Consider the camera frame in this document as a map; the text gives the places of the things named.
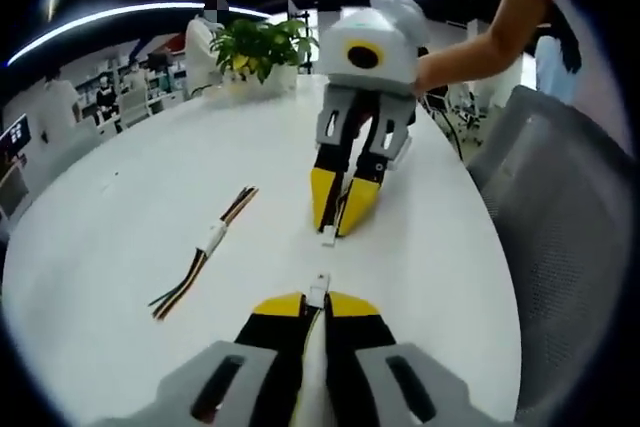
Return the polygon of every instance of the gray gripper bracket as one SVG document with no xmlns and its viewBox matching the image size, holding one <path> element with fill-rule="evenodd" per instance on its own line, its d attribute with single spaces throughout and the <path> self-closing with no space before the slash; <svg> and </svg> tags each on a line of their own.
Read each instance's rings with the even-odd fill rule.
<svg viewBox="0 0 640 427">
<path fill-rule="evenodd" d="M 380 427 L 516 426 L 469 402 L 467 385 L 413 344 L 356 352 L 371 387 Z"/>
<path fill-rule="evenodd" d="M 126 419 L 105 419 L 91 427 L 202 427 L 199 405 L 215 392 L 221 400 L 216 401 L 214 425 L 249 427 L 275 357 L 274 350 L 216 342 L 165 377 L 152 404 Z"/>
</svg>

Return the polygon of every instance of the table surface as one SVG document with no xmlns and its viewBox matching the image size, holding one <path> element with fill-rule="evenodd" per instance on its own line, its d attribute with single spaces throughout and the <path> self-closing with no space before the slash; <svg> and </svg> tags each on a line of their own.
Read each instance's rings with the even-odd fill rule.
<svg viewBox="0 0 640 427">
<path fill-rule="evenodd" d="M 277 100 L 200 98 L 141 122 L 72 166 L 20 220 L 3 309 L 27 364 L 72 422 L 139 410 L 164 376 L 214 341 L 235 339 L 254 306 L 307 292 L 320 273 L 331 275 L 332 290 L 376 305 L 398 342 L 416 343 L 464 379 L 474 405 L 513 419 L 516 301 L 463 164 L 418 112 L 413 144 L 387 175 L 375 213 L 323 247 L 309 173 L 326 80 L 298 80 Z M 203 229 L 246 185 L 260 192 L 190 292 L 155 322 L 147 303 L 184 277 Z M 322 425 L 323 335 L 317 327 L 311 335 L 297 425 Z"/>
</svg>

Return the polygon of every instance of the white robot head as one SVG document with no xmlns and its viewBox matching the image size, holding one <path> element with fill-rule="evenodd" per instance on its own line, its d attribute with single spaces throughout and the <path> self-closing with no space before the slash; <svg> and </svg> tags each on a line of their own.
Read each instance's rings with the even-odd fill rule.
<svg viewBox="0 0 640 427">
<path fill-rule="evenodd" d="M 429 40 L 424 14 L 413 0 L 371 0 L 371 5 L 323 34 L 320 70 L 343 85 L 410 91 L 417 48 Z"/>
</svg>

